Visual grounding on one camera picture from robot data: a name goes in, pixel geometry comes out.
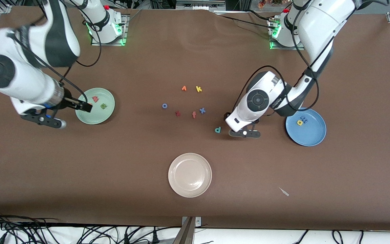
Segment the light green plate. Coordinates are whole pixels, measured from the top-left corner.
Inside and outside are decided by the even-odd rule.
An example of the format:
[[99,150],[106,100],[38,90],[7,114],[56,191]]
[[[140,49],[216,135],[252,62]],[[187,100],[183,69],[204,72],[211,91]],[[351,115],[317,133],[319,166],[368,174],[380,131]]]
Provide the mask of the light green plate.
[[[110,91],[105,88],[91,88],[85,91],[85,95],[88,98],[88,103],[92,104],[92,110],[90,113],[80,110],[75,111],[77,118],[81,122],[94,125],[100,124],[110,118],[115,109],[115,99]],[[93,102],[93,96],[99,97],[99,101],[97,103]],[[106,109],[102,109],[100,107],[102,103],[107,104]]]

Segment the brown table cover sheet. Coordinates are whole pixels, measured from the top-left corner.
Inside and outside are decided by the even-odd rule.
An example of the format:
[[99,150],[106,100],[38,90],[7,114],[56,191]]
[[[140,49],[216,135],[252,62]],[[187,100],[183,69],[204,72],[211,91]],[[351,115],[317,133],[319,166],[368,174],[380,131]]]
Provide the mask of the brown table cover sheet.
[[[74,65],[67,76],[82,90],[112,92],[116,107],[105,123],[84,124],[64,109],[57,117],[65,129],[39,126],[0,93],[0,214],[86,224],[177,226],[196,216],[208,227],[390,230],[386,17],[353,15],[337,34],[313,107],[327,135],[314,147],[290,140],[276,114],[256,126],[260,138],[229,136],[223,115],[263,65],[291,84],[305,69],[297,52],[270,50],[261,27],[205,10],[143,10],[130,21],[126,46],[105,46],[96,65]],[[168,181],[172,161],[185,153],[212,168],[209,188],[195,198],[179,196]]]

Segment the beige plate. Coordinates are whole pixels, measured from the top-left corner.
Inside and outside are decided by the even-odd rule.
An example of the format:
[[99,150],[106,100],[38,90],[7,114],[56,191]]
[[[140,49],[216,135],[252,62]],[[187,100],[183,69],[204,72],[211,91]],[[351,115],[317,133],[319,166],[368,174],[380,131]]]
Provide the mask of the beige plate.
[[168,181],[179,196],[195,198],[201,196],[212,182],[212,168],[209,162],[196,153],[177,156],[168,170]]

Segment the blue plate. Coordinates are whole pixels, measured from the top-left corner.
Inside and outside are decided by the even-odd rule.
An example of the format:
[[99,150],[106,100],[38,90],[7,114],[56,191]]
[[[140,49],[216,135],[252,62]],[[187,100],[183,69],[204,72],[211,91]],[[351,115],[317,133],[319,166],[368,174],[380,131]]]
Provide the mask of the blue plate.
[[[302,126],[297,125],[300,117],[305,116],[307,123]],[[286,118],[285,128],[288,136],[295,143],[301,146],[316,146],[320,144],[327,133],[326,123],[323,117],[313,109],[298,111],[294,115]]]

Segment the grey metal background structure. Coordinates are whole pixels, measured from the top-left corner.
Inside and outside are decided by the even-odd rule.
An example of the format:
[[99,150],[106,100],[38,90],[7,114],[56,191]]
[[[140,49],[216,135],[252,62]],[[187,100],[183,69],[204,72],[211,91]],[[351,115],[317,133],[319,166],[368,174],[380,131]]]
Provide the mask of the grey metal background structure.
[[177,10],[226,11],[225,0],[176,0]]

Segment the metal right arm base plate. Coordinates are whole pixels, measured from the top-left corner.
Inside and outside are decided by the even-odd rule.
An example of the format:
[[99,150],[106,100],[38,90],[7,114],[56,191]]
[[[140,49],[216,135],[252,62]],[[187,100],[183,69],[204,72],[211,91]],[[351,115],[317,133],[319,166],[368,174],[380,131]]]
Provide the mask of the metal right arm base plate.
[[129,29],[130,15],[124,14],[121,17],[121,26],[116,26],[116,30],[119,33],[117,38],[110,43],[103,44],[104,46],[125,46],[127,42],[127,35]]

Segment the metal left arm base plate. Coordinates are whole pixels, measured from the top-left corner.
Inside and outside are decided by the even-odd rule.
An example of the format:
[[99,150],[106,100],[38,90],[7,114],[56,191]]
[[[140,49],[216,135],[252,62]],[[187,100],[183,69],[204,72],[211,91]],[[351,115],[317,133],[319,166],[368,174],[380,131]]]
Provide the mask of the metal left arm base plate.
[[276,37],[281,34],[281,32],[283,31],[283,28],[280,24],[280,20],[279,19],[276,19],[276,18],[269,18],[269,20],[267,20],[267,25],[269,27],[273,27],[272,29],[269,30],[269,45],[270,45],[270,49],[281,49],[281,50],[304,50],[304,46],[302,45],[302,43],[300,43],[300,41],[297,43],[297,47],[296,46],[291,46],[291,47],[288,47],[288,46],[283,46],[282,44],[280,44],[278,42],[278,40],[276,39]]

